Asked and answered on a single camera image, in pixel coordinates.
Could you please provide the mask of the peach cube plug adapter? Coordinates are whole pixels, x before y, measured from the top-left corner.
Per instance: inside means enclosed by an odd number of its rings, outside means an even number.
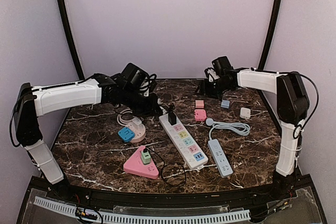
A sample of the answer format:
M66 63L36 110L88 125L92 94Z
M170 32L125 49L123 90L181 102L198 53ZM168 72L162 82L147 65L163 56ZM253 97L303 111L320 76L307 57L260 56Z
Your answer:
M205 106L204 100L196 100L195 101L195 108L196 109L203 109Z

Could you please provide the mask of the pink square plug adapter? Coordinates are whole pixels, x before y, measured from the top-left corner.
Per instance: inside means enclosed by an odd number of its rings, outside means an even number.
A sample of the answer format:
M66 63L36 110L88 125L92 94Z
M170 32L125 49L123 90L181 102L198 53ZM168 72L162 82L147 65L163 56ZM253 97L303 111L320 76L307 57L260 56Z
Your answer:
M194 118L196 122L204 122L207 118L206 111L204 109L195 109Z

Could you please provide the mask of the light blue cube adapter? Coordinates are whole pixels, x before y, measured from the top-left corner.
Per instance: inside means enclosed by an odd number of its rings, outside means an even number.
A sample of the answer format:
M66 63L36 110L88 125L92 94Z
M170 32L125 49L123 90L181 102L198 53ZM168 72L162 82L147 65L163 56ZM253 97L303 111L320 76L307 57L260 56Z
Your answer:
M229 109L229 107L230 107L230 101L228 101L228 100L222 100L221 104L220 104L220 107L223 108L223 109Z

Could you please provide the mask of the white cube plug adapter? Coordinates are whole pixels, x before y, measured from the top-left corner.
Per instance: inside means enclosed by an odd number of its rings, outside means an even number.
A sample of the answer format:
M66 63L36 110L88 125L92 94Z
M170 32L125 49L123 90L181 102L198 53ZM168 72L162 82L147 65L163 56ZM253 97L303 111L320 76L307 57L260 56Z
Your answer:
M249 108L241 108L240 109L240 115L242 119L250 119L251 117L251 110Z

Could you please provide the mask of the white multi-socket power strip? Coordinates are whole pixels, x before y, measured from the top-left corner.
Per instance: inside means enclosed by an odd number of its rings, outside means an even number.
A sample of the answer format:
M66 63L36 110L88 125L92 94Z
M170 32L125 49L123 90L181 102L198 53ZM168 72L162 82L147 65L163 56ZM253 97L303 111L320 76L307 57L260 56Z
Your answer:
M178 117L175 125L168 122L168 113L160 116L159 121L189 169L199 169L207 164L208 157Z

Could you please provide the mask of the light blue power strip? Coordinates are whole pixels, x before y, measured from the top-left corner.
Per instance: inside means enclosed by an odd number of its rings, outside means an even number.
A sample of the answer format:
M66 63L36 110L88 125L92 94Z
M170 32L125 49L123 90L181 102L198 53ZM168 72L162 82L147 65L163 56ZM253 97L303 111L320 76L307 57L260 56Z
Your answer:
M217 139L212 139L208 141L208 148L214 159L216 167L222 178L229 177L233 174L233 169Z

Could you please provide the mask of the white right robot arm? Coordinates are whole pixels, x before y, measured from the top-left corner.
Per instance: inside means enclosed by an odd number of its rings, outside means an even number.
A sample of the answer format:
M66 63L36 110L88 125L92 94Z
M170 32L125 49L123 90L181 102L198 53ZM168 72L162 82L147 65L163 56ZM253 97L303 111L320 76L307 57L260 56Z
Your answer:
M312 117L310 101L303 82L305 75L296 71L272 72L254 68L227 68L215 72L206 69L206 77L199 80L195 93L219 99L226 91L250 88L270 92L277 98L277 115L281 125L281 143L276 172L291 175L301 151L302 134Z

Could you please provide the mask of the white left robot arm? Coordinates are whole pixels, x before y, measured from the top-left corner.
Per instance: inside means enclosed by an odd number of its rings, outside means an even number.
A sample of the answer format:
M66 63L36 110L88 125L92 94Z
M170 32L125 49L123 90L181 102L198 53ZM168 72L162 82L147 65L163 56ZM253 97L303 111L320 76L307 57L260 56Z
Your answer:
M22 84L9 121L9 136L14 147L22 146L36 162L54 193L63 201L74 197L74 189L45 143L38 124L38 117L58 110L80 105L110 103L124 105L137 117L163 114L158 96L142 94L142 78L130 78L118 73L113 76L95 73L82 81L35 86Z

